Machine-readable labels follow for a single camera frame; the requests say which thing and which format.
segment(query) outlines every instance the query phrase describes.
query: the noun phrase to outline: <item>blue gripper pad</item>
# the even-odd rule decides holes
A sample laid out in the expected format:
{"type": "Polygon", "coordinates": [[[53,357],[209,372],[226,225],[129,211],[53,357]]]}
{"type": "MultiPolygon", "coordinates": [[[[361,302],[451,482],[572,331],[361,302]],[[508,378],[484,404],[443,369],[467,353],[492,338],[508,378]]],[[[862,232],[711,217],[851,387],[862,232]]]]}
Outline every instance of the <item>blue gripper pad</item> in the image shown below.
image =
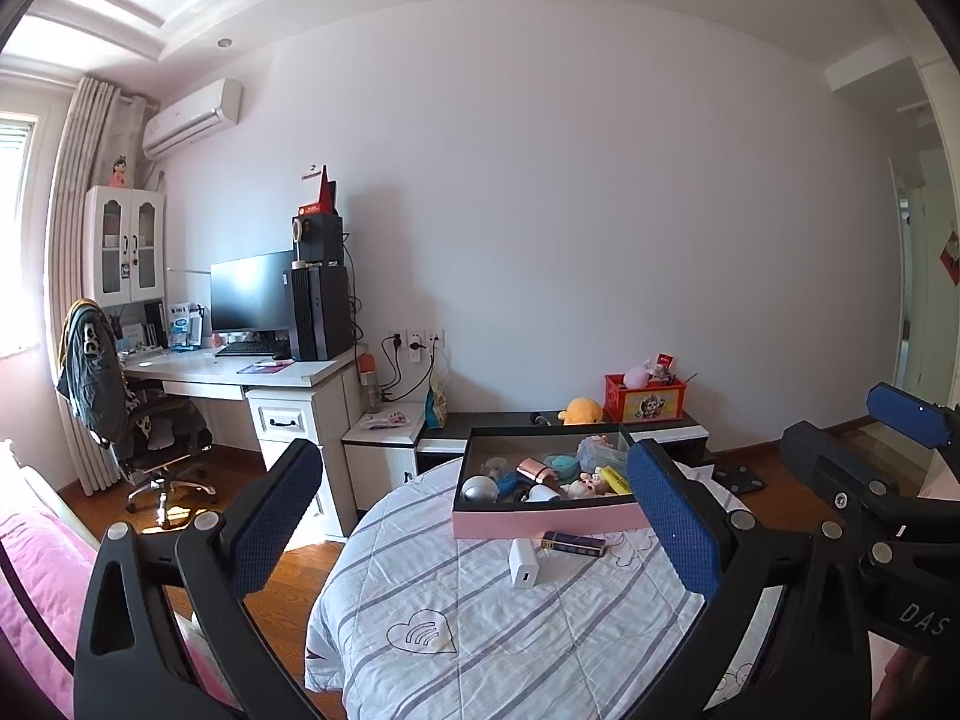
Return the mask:
{"type": "Polygon", "coordinates": [[[236,598],[263,589],[323,480],[320,448],[296,439],[262,479],[251,482],[224,512],[221,535],[236,598]]]}
{"type": "Polygon", "coordinates": [[[867,395],[870,416],[896,432],[934,449],[950,439],[950,429],[939,406],[932,406],[889,384],[878,384],[867,395]]]}
{"type": "Polygon", "coordinates": [[[683,586],[709,601],[722,577],[720,546],[707,523],[680,492],[678,480],[670,478],[653,452],[662,453],[682,483],[688,479],[680,474],[680,469],[656,442],[650,442],[653,446],[648,447],[647,442],[636,443],[627,454],[630,490],[664,546],[683,586]]]}

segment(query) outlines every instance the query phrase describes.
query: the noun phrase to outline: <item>air conditioner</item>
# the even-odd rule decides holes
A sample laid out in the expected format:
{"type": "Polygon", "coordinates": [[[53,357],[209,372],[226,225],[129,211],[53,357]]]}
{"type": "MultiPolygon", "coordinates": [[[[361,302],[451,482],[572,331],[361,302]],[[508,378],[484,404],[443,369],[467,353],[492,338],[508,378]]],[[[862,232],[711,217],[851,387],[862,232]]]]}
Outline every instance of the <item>air conditioner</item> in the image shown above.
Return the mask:
{"type": "Polygon", "coordinates": [[[233,127],[240,118],[242,91],[240,81],[221,79],[164,108],[147,122],[143,153],[157,160],[180,146],[233,127]]]}

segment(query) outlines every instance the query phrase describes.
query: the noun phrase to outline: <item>silver ball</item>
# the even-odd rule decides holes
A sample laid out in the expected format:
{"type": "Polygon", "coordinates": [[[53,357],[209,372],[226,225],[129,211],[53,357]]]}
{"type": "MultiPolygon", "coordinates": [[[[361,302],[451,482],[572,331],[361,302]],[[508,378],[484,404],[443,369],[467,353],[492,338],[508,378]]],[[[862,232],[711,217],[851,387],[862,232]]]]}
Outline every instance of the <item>silver ball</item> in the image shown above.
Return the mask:
{"type": "Polygon", "coordinates": [[[460,493],[464,496],[464,501],[488,502],[496,501],[496,496],[500,490],[497,489],[496,482],[488,476],[472,476],[464,482],[460,493]]]}

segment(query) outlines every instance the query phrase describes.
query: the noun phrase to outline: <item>computer monitor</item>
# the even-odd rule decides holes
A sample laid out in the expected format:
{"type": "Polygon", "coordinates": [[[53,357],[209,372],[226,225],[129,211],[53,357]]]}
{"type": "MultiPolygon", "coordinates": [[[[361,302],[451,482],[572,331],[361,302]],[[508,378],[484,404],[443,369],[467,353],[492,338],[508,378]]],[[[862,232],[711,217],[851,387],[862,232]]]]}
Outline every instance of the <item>computer monitor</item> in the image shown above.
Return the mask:
{"type": "Polygon", "coordinates": [[[283,271],[292,251],[217,263],[210,269],[210,322],[215,333],[286,330],[283,271]]]}

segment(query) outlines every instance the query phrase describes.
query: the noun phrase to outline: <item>keyboard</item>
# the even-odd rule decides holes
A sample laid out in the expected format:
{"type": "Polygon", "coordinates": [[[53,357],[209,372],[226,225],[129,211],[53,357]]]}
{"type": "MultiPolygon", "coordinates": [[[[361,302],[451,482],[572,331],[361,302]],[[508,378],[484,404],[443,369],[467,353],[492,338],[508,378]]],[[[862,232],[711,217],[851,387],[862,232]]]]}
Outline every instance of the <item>keyboard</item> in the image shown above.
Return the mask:
{"type": "Polygon", "coordinates": [[[234,341],[228,343],[216,357],[263,357],[285,354],[289,357],[290,346],[284,341],[234,341]]]}

